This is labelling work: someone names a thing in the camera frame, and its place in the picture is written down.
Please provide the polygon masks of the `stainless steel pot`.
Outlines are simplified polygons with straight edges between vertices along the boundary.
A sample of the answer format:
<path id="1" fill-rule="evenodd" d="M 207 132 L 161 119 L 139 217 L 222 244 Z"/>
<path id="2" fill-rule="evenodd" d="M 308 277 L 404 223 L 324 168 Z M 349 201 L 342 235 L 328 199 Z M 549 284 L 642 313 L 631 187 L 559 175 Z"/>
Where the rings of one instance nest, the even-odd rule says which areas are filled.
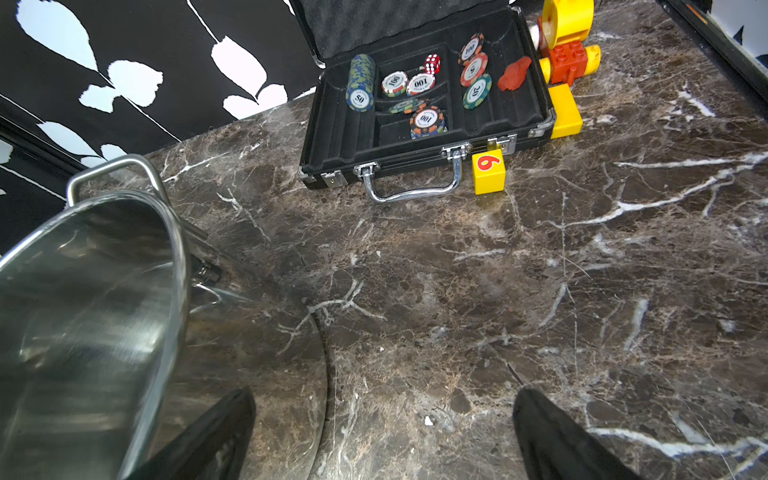
<path id="1" fill-rule="evenodd" d="M 190 250 L 154 167 L 72 177 L 67 206 L 1 260 L 1 475 L 124 479 L 147 458 L 184 342 Z"/>

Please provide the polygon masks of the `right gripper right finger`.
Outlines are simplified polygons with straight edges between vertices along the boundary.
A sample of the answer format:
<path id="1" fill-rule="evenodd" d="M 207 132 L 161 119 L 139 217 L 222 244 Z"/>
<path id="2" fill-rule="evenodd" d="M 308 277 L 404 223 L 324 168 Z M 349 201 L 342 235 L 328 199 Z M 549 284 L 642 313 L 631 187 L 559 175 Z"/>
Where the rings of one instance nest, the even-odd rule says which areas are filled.
<path id="1" fill-rule="evenodd" d="M 518 391 L 513 422 L 530 479 L 637 479 L 634 471 L 534 388 Z"/>

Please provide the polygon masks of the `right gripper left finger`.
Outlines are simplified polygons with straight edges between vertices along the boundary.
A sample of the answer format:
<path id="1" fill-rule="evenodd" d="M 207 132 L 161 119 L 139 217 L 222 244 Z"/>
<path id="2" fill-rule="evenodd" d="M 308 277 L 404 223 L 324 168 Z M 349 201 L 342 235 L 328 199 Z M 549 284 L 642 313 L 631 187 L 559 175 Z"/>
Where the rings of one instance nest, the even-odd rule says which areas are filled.
<path id="1" fill-rule="evenodd" d="M 256 407 L 251 390 L 233 390 L 129 477 L 238 479 L 255 417 Z"/>

